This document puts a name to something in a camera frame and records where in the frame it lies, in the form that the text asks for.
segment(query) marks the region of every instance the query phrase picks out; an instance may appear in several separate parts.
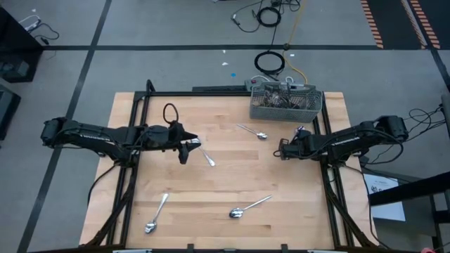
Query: gray floor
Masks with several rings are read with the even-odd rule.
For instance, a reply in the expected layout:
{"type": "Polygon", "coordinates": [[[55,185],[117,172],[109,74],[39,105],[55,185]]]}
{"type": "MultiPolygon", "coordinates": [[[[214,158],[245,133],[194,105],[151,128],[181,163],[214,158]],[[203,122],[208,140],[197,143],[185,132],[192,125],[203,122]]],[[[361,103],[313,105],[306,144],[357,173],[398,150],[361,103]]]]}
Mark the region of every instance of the gray floor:
{"type": "MultiPolygon", "coordinates": [[[[17,20],[32,9],[61,33],[55,45],[89,45],[105,0],[5,0],[17,20]]],[[[243,1],[217,4],[208,0],[112,0],[100,45],[268,44],[273,30],[239,31],[229,20],[243,1]]],[[[250,11],[238,14],[249,28],[250,11]]],[[[285,43],[295,14],[286,9],[275,39],[285,43]]],[[[294,44],[374,45],[359,0],[308,1],[294,44]]],[[[43,122],[63,116],[82,68],[86,51],[46,51],[36,77],[28,84],[6,84],[22,103],[0,150],[0,245],[15,252],[46,171],[51,150],[42,147],[43,122]]],[[[193,86],[240,85],[259,74],[253,58],[260,51],[97,51],[91,63],[74,119],[106,125],[118,91],[143,90],[151,79],[158,91],[189,91],[193,86]]],[[[439,52],[450,65],[450,52],[439,52]]],[[[380,115],[407,117],[412,108],[434,110],[447,93],[428,51],[290,51],[292,64],[311,84],[324,91],[342,91],[352,124],[380,115]]],[[[273,65],[263,58],[262,65],[273,65]]],[[[286,68],[281,75],[300,76],[286,68]]],[[[376,169],[419,178],[447,171],[450,141],[441,127],[407,143],[395,162],[376,169]]],[[[374,158],[383,148],[369,154],[374,158]]],[[[384,157],[393,156],[393,149],[384,157]]],[[[98,158],[85,150],[64,150],[38,220],[29,251],[76,247],[86,214],[86,195],[94,181],[98,158]]],[[[430,220],[428,207],[416,207],[430,220]]],[[[377,222],[380,239],[397,249],[430,246],[415,230],[377,222]]]]}

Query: table frame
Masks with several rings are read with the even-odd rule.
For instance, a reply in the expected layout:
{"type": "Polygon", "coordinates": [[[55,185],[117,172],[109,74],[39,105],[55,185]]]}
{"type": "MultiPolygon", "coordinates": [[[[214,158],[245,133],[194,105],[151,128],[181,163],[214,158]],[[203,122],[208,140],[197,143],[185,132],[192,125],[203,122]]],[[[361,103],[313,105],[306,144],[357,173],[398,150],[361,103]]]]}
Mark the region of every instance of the table frame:
{"type": "MultiPolygon", "coordinates": [[[[133,98],[133,105],[131,108],[131,115],[129,119],[129,127],[135,126],[135,121],[138,114],[138,106],[141,101],[143,101],[143,109],[141,112],[141,118],[140,118],[140,126],[143,126],[146,123],[146,118],[148,114],[148,105],[150,102],[151,97],[155,96],[251,96],[251,93],[249,91],[197,91],[197,92],[190,92],[190,91],[180,91],[180,92],[157,92],[155,90],[155,87],[151,83],[150,80],[146,83],[146,90],[145,91],[135,91],[134,92],[134,98],[133,98]]],[[[331,125],[330,120],[328,117],[328,110],[326,107],[326,100],[325,96],[323,96],[323,106],[322,106],[322,118],[323,118],[323,124],[325,127],[325,133],[331,134],[331,125]]],[[[316,117],[313,121],[314,125],[314,132],[315,134],[320,134],[321,129],[319,126],[319,120],[316,117]]],[[[84,253],[91,253],[91,252],[114,252],[117,250],[124,250],[126,249],[126,243],[127,243],[127,236],[128,236],[128,230],[129,230],[129,222],[131,218],[131,208],[133,204],[133,198],[134,198],[134,190],[136,186],[136,178],[137,178],[137,172],[139,168],[139,158],[140,158],[140,152],[137,152],[133,155],[133,159],[135,161],[133,167],[121,167],[119,178],[117,181],[117,187],[115,192],[115,199],[113,202],[113,209],[112,213],[103,225],[102,229],[97,232],[96,236],[88,242],[85,245],[80,245],[78,248],[73,249],[57,249],[57,250],[51,250],[51,251],[45,251],[45,252],[84,252],[84,253]],[[129,184],[127,186],[127,189],[124,192],[124,185],[125,185],[125,177],[127,174],[127,170],[131,170],[131,175],[129,178],[129,184]],[[119,244],[114,244],[114,237],[115,237],[115,231],[116,231],[116,223],[118,216],[122,213],[122,210],[124,209],[124,219],[123,219],[123,225],[122,229],[120,231],[120,241],[119,244]]],[[[329,176],[328,176],[328,163],[326,162],[326,159],[322,157],[319,160],[319,163],[321,165],[321,175],[323,182],[329,182],[329,176]]],[[[326,203],[328,208],[328,216],[330,220],[330,230],[331,234],[333,236],[333,245],[335,250],[337,251],[346,251],[346,252],[403,252],[405,251],[399,251],[399,250],[387,250],[387,249],[380,249],[380,248],[374,248],[370,247],[369,245],[365,244],[365,242],[360,240],[359,235],[362,234],[362,232],[359,230],[351,216],[347,213],[347,205],[345,202],[345,194],[342,186],[342,179],[340,176],[340,170],[339,169],[333,169],[333,176],[335,179],[335,192],[331,188],[331,185],[329,183],[324,183],[323,187],[327,194],[331,194],[332,196],[326,197],[326,203]],[[336,220],[336,214],[335,214],[335,208],[338,210],[340,215],[342,216],[343,220],[343,226],[344,226],[344,232],[345,232],[345,241],[347,242],[346,245],[342,245],[340,242],[340,234],[338,231],[338,223],[336,220]],[[362,245],[362,247],[355,247],[354,245],[354,238],[355,237],[362,245]]],[[[241,252],[241,253],[250,253],[250,252],[282,252],[282,253],[288,253],[288,252],[309,252],[307,249],[302,250],[292,250],[288,249],[288,245],[280,245],[280,249],[195,249],[194,244],[188,244],[185,249],[151,249],[148,251],[148,249],[136,249],[133,252],[136,253],[144,253],[144,252],[186,252],[186,253],[194,253],[194,252],[204,252],[204,253],[217,253],[217,252],[241,252]]]]}

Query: yellow cable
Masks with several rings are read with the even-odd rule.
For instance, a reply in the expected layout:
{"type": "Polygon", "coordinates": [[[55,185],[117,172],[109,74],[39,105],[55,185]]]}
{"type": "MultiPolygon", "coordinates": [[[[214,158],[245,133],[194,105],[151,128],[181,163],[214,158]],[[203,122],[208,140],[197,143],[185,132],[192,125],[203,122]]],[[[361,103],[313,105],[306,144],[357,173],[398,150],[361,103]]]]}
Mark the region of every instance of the yellow cable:
{"type": "Polygon", "coordinates": [[[304,84],[308,84],[307,76],[306,76],[301,70],[298,70],[297,68],[295,68],[294,66],[292,66],[292,65],[290,64],[289,60],[284,56],[284,53],[285,53],[285,51],[283,51],[283,58],[284,58],[284,61],[289,65],[290,68],[292,68],[294,71],[296,71],[296,72],[298,72],[299,74],[302,75],[302,77],[303,77],[303,79],[304,79],[304,84]]]}
{"type": "MultiPolygon", "coordinates": [[[[290,44],[290,42],[293,40],[294,33],[295,33],[295,30],[297,29],[297,24],[298,24],[298,22],[300,21],[300,16],[302,15],[302,11],[303,11],[304,3],[305,3],[305,2],[306,2],[306,0],[302,0],[302,1],[301,1],[301,4],[300,4],[300,10],[298,11],[297,18],[295,19],[294,27],[293,27],[293,29],[292,29],[292,32],[290,33],[290,38],[289,38],[288,44],[290,44]]],[[[298,72],[299,74],[301,74],[302,77],[303,77],[303,79],[304,79],[304,83],[305,83],[305,84],[308,84],[307,76],[306,76],[301,70],[298,70],[297,68],[295,68],[294,66],[292,66],[292,65],[290,64],[289,60],[284,56],[284,53],[285,53],[285,51],[283,51],[283,59],[284,59],[284,61],[289,65],[290,68],[292,68],[294,71],[296,71],[296,72],[298,72]]]]}

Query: silverware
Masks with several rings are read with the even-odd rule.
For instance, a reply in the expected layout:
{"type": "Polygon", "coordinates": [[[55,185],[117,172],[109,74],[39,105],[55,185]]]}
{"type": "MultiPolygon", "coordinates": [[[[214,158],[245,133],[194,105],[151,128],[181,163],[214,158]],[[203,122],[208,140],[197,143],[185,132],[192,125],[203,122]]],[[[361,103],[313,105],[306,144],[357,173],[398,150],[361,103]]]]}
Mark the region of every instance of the silverware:
{"type": "Polygon", "coordinates": [[[248,127],[246,127],[244,125],[241,125],[241,124],[237,124],[237,125],[238,125],[238,127],[244,128],[245,130],[256,134],[256,136],[258,137],[259,140],[267,139],[267,134],[265,134],[265,133],[257,133],[256,131],[253,131],[253,130],[249,129],[248,127]]]}
{"type": "Polygon", "coordinates": [[[258,205],[259,203],[264,202],[264,201],[268,200],[268,199],[271,198],[271,197],[272,197],[272,195],[269,195],[269,196],[263,198],[262,200],[256,201],[255,203],[249,205],[248,207],[246,207],[246,208],[244,208],[244,209],[241,209],[241,208],[239,208],[239,207],[233,208],[233,209],[231,210],[230,214],[229,214],[229,215],[230,215],[230,218],[240,218],[240,217],[242,217],[242,215],[244,214],[244,211],[245,211],[245,210],[247,210],[247,209],[249,209],[249,208],[251,208],[251,207],[254,207],[255,205],[258,205]]]}
{"type": "Polygon", "coordinates": [[[162,200],[161,200],[161,204],[160,207],[158,207],[157,211],[156,211],[156,215],[155,218],[153,218],[152,221],[148,222],[146,225],[146,233],[152,233],[155,229],[156,229],[156,219],[158,218],[158,216],[160,215],[162,206],[164,205],[164,203],[166,202],[167,198],[169,197],[169,193],[165,193],[162,196],[162,200]]]}
{"type": "MultiPolygon", "coordinates": [[[[192,141],[192,143],[200,143],[200,144],[201,144],[199,138],[194,138],[194,139],[192,139],[191,141],[192,141]]],[[[211,159],[211,157],[205,152],[205,150],[202,149],[202,146],[200,146],[200,147],[198,147],[198,148],[203,152],[203,155],[205,156],[206,160],[208,160],[208,163],[211,165],[211,167],[216,166],[216,163],[215,163],[215,162],[211,159]]]]}

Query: wooden table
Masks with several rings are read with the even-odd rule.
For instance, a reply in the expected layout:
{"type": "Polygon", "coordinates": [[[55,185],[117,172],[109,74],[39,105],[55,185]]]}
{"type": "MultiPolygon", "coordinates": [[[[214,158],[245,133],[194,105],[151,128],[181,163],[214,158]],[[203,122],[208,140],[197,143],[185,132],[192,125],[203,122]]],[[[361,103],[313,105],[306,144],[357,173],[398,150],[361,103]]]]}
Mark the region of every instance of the wooden table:
{"type": "MultiPolygon", "coordinates": [[[[109,127],[128,125],[133,95],[116,93],[109,127]]],[[[288,244],[289,249],[333,248],[319,163],[281,161],[272,155],[280,138],[292,138],[300,124],[250,119],[249,99],[150,98],[147,124],[167,125],[162,109],[166,103],[175,104],[185,130],[199,135],[202,147],[217,165],[210,167],[199,150],[190,153],[186,165],[179,164],[177,153],[142,153],[127,248],[184,249],[188,243],[196,249],[280,249],[281,244],[288,244]],[[239,123],[263,131],[269,139],[258,140],[237,127],[239,123]],[[163,193],[170,193],[168,202],[157,230],[147,235],[144,226],[153,218],[163,193]],[[242,218],[229,218],[232,208],[245,207],[270,194],[269,201],[247,210],[242,218]]],[[[326,101],[332,131],[350,127],[342,93],[326,93],[326,101]]],[[[320,117],[319,122],[324,133],[320,117]]],[[[306,124],[306,129],[314,132],[312,124],[306,124]]],[[[347,164],[359,168],[355,158],[347,164]]],[[[111,165],[109,158],[102,158],[97,176],[111,165]]],[[[94,188],[80,243],[89,241],[111,213],[118,174],[119,169],[112,171],[94,188]]],[[[375,242],[361,174],[341,168],[341,177],[349,214],[375,242]]],[[[336,214],[345,245],[342,220],[336,214]]],[[[119,218],[117,234],[121,223],[119,218]]]]}

